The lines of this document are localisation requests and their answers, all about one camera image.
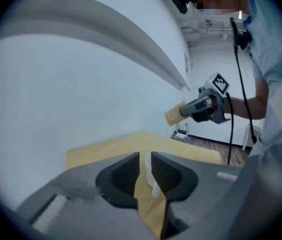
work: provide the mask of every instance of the ceiling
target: ceiling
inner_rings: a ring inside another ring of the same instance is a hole
[[[231,43],[233,39],[230,17],[234,18],[239,30],[243,28],[243,22],[239,19],[237,12],[225,15],[206,14],[190,4],[187,13],[181,14],[172,0],[162,1],[179,23],[189,47],[202,44]]]

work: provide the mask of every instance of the wooden floor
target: wooden floor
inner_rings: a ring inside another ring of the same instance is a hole
[[[201,140],[194,137],[188,137],[187,139],[184,139],[182,141],[198,147],[218,151],[221,155],[222,163],[224,165],[227,165],[227,159],[229,154],[228,145],[214,143],[212,141]],[[233,146],[231,152],[230,165],[243,166],[250,152],[251,152],[250,149],[246,149],[245,151],[243,151],[242,148]]]

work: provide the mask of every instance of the person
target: person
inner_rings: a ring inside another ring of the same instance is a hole
[[[282,11],[273,0],[192,0],[199,10],[222,14],[242,11],[244,28],[251,34],[248,51],[255,78],[255,97],[248,99],[252,119],[265,118],[252,155],[261,155],[282,141],[282,127],[268,102],[282,85]],[[243,99],[232,98],[234,114],[248,119]],[[224,107],[230,113],[228,101]]]

